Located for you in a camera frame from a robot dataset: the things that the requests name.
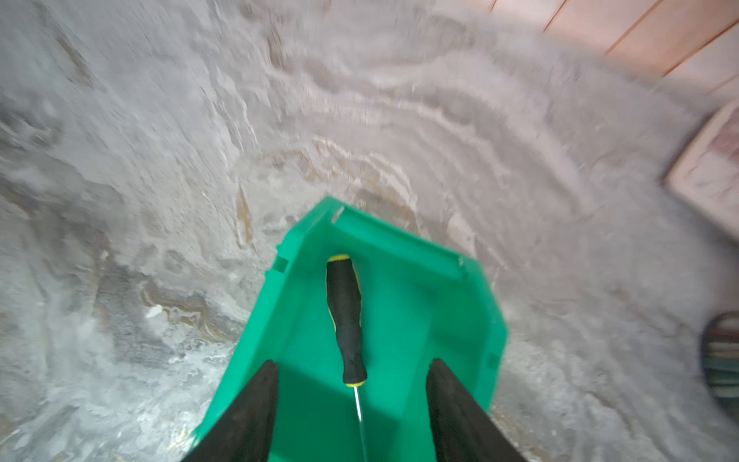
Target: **screwdriver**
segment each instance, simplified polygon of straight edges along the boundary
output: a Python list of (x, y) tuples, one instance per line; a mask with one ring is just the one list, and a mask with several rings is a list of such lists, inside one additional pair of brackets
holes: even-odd
[(344, 383), (354, 389), (362, 455), (364, 462), (367, 462), (367, 437), (364, 434), (362, 406), (359, 404), (359, 387), (367, 380), (367, 369), (362, 361), (362, 296), (357, 273), (348, 255), (335, 255), (328, 259), (326, 298), (336, 331), (336, 343), (344, 360)]

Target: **green plastic container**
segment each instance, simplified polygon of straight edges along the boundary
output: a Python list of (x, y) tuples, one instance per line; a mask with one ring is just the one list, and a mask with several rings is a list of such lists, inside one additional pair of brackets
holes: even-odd
[(351, 256), (362, 291), (369, 460), (435, 459), (426, 405), (434, 358), (488, 409), (507, 333), (477, 262), (327, 197), (277, 247), (195, 444), (271, 359), (279, 401), (270, 461), (362, 460), (326, 303), (326, 261), (336, 254)]

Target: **black screwdriver handle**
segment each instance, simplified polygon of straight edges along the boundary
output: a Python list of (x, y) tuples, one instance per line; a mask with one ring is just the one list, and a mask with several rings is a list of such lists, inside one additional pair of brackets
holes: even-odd
[(344, 360), (344, 383), (348, 387), (359, 387), (367, 380), (367, 369), (362, 361), (362, 296), (348, 255), (328, 259), (326, 297), (336, 329), (336, 342)]

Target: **metal shaft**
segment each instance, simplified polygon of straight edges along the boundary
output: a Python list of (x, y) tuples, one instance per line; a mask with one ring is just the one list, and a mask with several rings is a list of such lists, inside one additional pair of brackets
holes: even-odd
[(357, 417), (359, 417), (359, 438), (362, 440), (362, 456), (364, 462), (369, 462), (367, 459), (367, 437), (364, 434), (364, 416), (362, 415), (362, 406), (359, 404), (359, 387), (354, 387), (354, 401), (357, 402)]

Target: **gray marble countertop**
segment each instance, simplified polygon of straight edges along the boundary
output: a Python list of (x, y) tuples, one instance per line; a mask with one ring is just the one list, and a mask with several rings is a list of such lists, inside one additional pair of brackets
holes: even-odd
[(444, 4), (7, 0), (0, 459), (178, 461), (331, 194), (478, 258), (541, 461), (735, 461), (734, 243), (661, 178), (713, 103)]

